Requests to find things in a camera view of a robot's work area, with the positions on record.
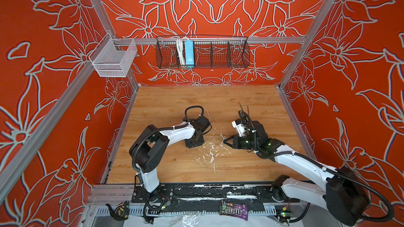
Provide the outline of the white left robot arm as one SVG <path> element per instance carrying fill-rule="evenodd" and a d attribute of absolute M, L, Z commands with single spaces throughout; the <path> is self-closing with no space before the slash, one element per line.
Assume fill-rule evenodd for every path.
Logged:
<path fill-rule="evenodd" d="M 128 154 L 132 159 L 132 168 L 137 172 L 145 192 L 154 194 L 161 184 L 157 167 L 167 147 L 180 141 L 184 141 L 188 149 L 205 143 L 204 136 L 212 126 L 204 113 L 202 106 L 190 106 L 185 109 L 181 124 L 162 128 L 149 125 L 130 147 Z"/>

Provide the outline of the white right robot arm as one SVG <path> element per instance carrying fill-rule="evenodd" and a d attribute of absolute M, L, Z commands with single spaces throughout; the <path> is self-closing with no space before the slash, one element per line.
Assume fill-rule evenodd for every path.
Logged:
<path fill-rule="evenodd" d="M 395 216 L 392 204 L 380 192 L 360 182 L 348 168 L 335 168 L 299 153 L 284 142 L 270 138 L 264 126 L 252 120 L 248 113 L 239 111 L 239 119 L 232 122 L 237 134 L 223 143 L 233 149 L 253 151 L 259 158 L 284 165 L 307 178 L 300 182 L 289 176 L 279 176 L 272 183 L 276 201 L 299 199 L 327 210 L 337 221 L 354 226 L 358 220 L 388 222 Z M 366 216 L 370 206 L 368 192 L 378 197 L 386 206 L 384 216 Z"/>

